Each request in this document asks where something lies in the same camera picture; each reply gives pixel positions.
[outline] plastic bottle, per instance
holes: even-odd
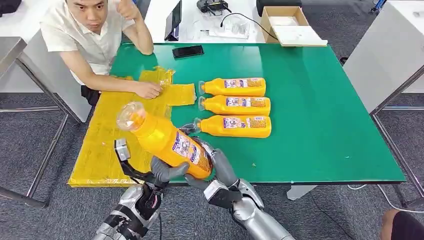
[[[262,115],[269,116],[271,101],[268,97],[223,96],[199,97],[200,111],[209,110],[221,115]]]
[[[198,132],[219,137],[267,138],[271,134],[269,116],[221,116],[208,119],[196,118]]]
[[[225,96],[265,96],[265,79],[262,77],[250,78],[215,78],[212,81],[199,81],[200,94],[225,95]]]
[[[205,150],[176,128],[169,119],[149,114],[141,102],[130,102],[118,113],[120,129],[131,131],[141,147],[172,167],[188,162],[188,174],[207,178],[212,167]]]

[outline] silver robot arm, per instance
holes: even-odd
[[[203,191],[210,204],[229,208],[233,219],[255,240],[295,240],[275,218],[264,211],[265,205],[246,180],[236,177],[227,157],[207,142],[193,138],[211,156],[215,168],[215,180],[211,183],[186,175],[187,182]]]
[[[140,240],[159,216],[162,193],[147,185],[129,187],[92,240]]]

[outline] person's knee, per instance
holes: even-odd
[[[380,232],[381,240],[390,240],[392,238],[393,221],[399,210],[390,209],[386,211],[382,217],[382,226]]]
[[[392,225],[393,224],[393,219],[395,219],[395,215],[397,213],[399,213],[400,211],[397,209],[390,209],[388,211],[386,211],[382,217],[382,223],[383,225],[389,224]]]

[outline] white shirt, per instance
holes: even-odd
[[[117,12],[116,3],[109,0],[107,18],[98,35],[73,17],[65,1],[58,1],[47,11],[40,27],[49,52],[79,51],[94,73],[108,75],[121,44],[122,31],[133,24],[134,20],[125,20]]]

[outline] cardboard box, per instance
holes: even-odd
[[[276,36],[276,33],[271,27],[270,17],[294,17],[298,26],[309,26],[308,20],[306,20],[304,12],[299,6],[265,6],[260,24],[273,36]],[[279,43],[278,40],[274,39],[263,29],[262,33],[265,43]]]
[[[280,43],[283,47],[322,47],[327,40],[309,26],[308,20],[299,6],[265,6],[263,8],[261,25],[266,43]]]

